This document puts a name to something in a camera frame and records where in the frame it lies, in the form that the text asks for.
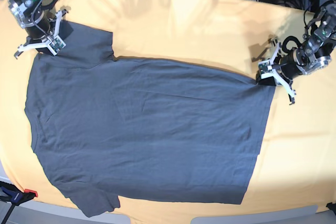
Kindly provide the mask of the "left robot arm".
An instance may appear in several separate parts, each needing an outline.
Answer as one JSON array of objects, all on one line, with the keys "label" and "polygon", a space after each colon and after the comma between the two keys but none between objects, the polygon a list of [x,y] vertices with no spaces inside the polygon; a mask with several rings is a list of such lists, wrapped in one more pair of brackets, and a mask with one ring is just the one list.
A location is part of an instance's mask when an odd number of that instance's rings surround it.
[{"label": "left robot arm", "polygon": [[335,0],[321,5],[305,27],[303,42],[289,36],[282,42],[270,41],[272,56],[258,63],[256,82],[264,86],[283,86],[290,104],[295,103],[294,78],[324,69],[332,61],[335,48]]}]

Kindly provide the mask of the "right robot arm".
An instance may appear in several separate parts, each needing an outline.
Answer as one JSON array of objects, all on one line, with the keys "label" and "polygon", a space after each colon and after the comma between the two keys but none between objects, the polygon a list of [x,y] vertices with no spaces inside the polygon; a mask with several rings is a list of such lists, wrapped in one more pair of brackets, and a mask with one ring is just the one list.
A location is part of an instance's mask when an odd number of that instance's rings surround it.
[{"label": "right robot arm", "polygon": [[55,13],[54,18],[47,17],[58,0],[43,5],[43,0],[8,0],[8,8],[19,26],[26,30],[27,38],[14,54],[18,58],[23,52],[32,49],[48,49],[53,56],[57,55],[66,43],[60,37],[60,24],[68,11],[62,9]]}]

